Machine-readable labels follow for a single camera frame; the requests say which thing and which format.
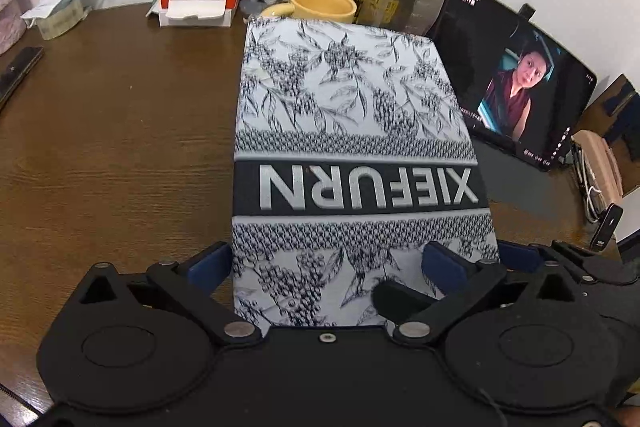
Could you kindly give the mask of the floral box lid XIEFURN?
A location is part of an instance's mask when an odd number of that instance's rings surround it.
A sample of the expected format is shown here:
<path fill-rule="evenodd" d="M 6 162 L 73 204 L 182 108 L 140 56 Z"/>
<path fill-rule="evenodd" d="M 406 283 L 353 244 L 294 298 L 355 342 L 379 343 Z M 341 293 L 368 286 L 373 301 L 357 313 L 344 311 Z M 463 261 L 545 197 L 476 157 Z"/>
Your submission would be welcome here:
<path fill-rule="evenodd" d="M 260 329 L 376 325 L 373 288 L 439 297 L 426 244 L 495 261 L 485 185 L 430 39 L 255 17 L 234 138 L 234 309 Z"/>

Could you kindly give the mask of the small black device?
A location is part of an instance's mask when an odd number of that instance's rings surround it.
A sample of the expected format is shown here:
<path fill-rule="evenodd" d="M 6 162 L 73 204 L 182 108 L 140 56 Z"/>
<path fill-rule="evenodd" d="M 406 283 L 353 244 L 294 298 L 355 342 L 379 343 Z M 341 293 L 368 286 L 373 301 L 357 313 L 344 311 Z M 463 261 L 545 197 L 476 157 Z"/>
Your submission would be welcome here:
<path fill-rule="evenodd" d="M 617 225 L 623 216 L 623 208 L 616 204 L 611 204 L 599 216 L 597 230 L 590 241 L 590 248 L 593 251 L 603 251 L 612 239 Z"/>

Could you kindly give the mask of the pink pouch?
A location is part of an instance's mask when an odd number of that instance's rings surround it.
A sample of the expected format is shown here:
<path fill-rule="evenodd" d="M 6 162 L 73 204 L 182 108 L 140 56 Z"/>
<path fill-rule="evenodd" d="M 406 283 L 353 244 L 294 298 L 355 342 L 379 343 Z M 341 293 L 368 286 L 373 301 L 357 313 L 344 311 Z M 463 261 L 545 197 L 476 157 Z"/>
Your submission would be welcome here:
<path fill-rule="evenodd" d="M 590 130 L 579 130 L 572 136 L 573 144 L 580 153 L 578 165 L 585 165 L 587 188 L 600 192 L 601 207 L 620 205 L 623 199 L 623 182 L 617 160 L 608 142 Z"/>

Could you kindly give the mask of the wooden chair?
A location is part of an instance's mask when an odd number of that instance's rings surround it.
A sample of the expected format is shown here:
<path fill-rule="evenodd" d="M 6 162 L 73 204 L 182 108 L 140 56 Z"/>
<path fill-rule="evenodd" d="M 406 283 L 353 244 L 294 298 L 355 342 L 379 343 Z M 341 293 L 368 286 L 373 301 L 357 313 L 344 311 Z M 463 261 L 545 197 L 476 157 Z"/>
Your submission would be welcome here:
<path fill-rule="evenodd" d="M 639 186 L 639 90 L 620 74 L 582 113 L 578 130 L 605 139 L 620 170 L 623 194 Z"/>

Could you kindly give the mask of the tablet with grey cover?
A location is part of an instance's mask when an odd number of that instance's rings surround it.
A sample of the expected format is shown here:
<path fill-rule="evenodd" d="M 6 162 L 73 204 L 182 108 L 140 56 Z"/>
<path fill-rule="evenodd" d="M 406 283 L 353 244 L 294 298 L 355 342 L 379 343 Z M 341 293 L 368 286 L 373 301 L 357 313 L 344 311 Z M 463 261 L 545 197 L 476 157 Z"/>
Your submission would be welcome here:
<path fill-rule="evenodd" d="M 554 215 L 549 172 L 570 149 L 596 75 L 498 0 L 444 0 L 428 35 L 480 154 L 489 198 Z"/>

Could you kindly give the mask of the black smartphone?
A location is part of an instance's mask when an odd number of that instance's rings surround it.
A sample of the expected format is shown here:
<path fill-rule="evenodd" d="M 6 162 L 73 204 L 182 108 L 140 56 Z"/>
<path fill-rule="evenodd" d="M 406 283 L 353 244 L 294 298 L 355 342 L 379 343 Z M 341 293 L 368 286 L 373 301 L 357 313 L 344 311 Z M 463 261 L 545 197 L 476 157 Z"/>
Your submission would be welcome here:
<path fill-rule="evenodd" d="M 43 53 L 42 46 L 26 46 L 26 48 L 17 53 L 17 56 L 2 72 L 0 78 L 0 109 L 6 106 L 15 90 L 39 62 Z"/>

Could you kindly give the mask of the yellow ceramic mug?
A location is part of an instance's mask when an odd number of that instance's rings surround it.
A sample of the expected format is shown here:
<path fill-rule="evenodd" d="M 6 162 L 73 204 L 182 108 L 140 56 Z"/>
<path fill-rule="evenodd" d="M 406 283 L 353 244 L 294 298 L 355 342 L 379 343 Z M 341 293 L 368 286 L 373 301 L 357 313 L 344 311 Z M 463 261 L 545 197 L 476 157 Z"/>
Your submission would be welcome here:
<path fill-rule="evenodd" d="M 350 24 L 355 19 L 356 9 L 357 5 L 352 0 L 288 0 L 270 6 L 260 15 Z"/>

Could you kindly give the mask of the crumpled face mask pile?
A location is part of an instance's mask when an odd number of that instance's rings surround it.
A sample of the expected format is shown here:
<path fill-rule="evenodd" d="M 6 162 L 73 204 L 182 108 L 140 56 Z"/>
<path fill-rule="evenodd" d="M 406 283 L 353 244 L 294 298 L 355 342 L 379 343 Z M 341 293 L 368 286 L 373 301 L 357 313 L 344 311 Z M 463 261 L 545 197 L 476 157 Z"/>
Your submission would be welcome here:
<path fill-rule="evenodd" d="M 21 15 L 28 28 L 35 27 L 43 40 L 53 40 L 66 34 L 84 20 L 90 11 L 99 8 L 103 0 L 39 0 Z"/>

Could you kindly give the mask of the purple textured vase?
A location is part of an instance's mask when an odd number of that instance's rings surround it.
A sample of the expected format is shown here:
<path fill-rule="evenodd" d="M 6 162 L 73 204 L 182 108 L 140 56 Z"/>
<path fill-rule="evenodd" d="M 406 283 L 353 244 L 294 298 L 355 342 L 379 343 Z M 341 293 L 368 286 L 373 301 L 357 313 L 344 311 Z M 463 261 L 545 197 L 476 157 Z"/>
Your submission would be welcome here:
<path fill-rule="evenodd" d="M 0 54 L 5 54 L 26 30 L 18 0 L 0 0 Z"/>

